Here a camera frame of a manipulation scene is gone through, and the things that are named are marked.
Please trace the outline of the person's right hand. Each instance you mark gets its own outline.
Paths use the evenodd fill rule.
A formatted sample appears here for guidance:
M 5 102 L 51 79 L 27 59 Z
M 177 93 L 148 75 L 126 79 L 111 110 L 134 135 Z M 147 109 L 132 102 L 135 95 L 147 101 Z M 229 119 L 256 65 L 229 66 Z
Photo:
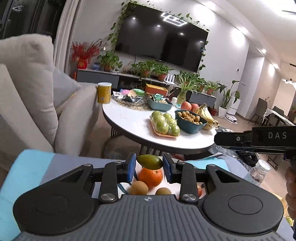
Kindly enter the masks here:
M 296 182 L 295 182 L 295 174 L 293 173 L 290 167 L 287 168 L 285 173 L 285 179 L 287 181 L 287 195 L 285 197 L 286 202 L 288 204 L 288 214 L 290 217 L 295 220 L 296 219 Z

